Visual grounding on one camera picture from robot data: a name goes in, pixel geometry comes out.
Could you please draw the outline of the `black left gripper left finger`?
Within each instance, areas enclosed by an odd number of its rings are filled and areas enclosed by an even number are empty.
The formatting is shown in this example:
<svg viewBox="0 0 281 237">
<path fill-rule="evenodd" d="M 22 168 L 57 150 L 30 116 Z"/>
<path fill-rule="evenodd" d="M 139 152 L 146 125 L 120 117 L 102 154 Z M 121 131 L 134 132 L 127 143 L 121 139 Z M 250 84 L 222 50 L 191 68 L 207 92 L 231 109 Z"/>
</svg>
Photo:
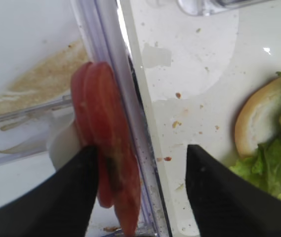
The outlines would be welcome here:
<svg viewBox="0 0 281 237">
<path fill-rule="evenodd" d="M 83 237 L 98 190 L 98 153 L 81 149 L 42 184 L 0 208 L 0 237 Z"/>
</svg>

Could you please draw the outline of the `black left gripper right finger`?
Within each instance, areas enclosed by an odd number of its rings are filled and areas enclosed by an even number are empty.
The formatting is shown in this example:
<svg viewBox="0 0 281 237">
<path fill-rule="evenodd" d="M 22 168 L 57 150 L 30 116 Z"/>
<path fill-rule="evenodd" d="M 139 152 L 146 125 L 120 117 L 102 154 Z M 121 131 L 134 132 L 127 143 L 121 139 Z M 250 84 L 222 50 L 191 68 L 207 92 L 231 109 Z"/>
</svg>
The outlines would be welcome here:
<svg viewBox="0 0 281 237">
<path fill-rule="evenodd" d="M 185 187 L 201 237 L 281 237 L 281 200 L 187 146 Z"/>
</svg>

